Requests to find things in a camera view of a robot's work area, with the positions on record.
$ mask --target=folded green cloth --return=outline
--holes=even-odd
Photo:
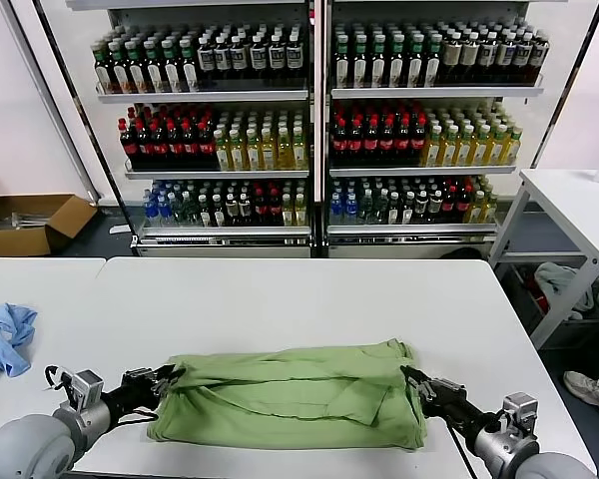
[[[182,355],[186,372],[148,428],[158,441],[258,449],[423,446],[412,365],[396,339],[264,354]]]

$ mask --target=sneaker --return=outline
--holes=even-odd
[[[599,380],[595,381],[575,371],[566,371],[563,382],[573,396],[587,404],[599,406]]]

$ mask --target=blue cloth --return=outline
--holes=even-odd
[[[0,304],[0,369],[9,377],[19,376],[31,364],[14,347],[29,344],[35,328],[31,325],[38,313],[28,307]]]

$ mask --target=metal table leg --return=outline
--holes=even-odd
[[[510,241],[513,226],[516,224],[517,220],[519,220],[521,215],[523,215],[523,211],[526,208],[526,204],[528,203],[529,199],[530,194],[526,191],[524,184],[522,183],[521,187],[519,188],[519,192],[515,197],[515,201],[512,203],[508,215],[506,215],[506,220],[503,222],[501,232],[497,235],[497,239],[490,250],[488,264],[490,264],[490,267],[493,269],[495,269],[499,263],[499,259],[501,258],[504,249]]]
[[[559,324],[568,317],[572,307],[581,299],[581,296],[597,276],[599,276],[599,260],[589,257],[575,274],[563,294],[559,295],[556,304],[550,304],[548,314],[530,334],[530,340],[536,349],[540,349],[555,329],[559,327]]]

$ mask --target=black wire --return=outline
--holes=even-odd
[[[461,458],[463,459],[463,463],[466,465],[466,469],[468,469],[468,472],[470,473],[470,477],[472,477],[472,479],[479,479],[477,477],[477,475],[475,474],[475,471],[472,469],[472,466],[470,465],[470,461],[468,461],[468,458],[466,457],[466,453],[464,452],[463,448],[461,447],[461,444],[459,443],[459,439],[457,439],[457,434],[455,433],[454,429],[452,427],[450,427],[450,424],[448,424],[447,422],[446,422],[446,427],[448,428],[448,431],[450,431],[450,437],[452,437],[452,440],[455,443],[457,450],[459,451],[459,455],[461,455]]]

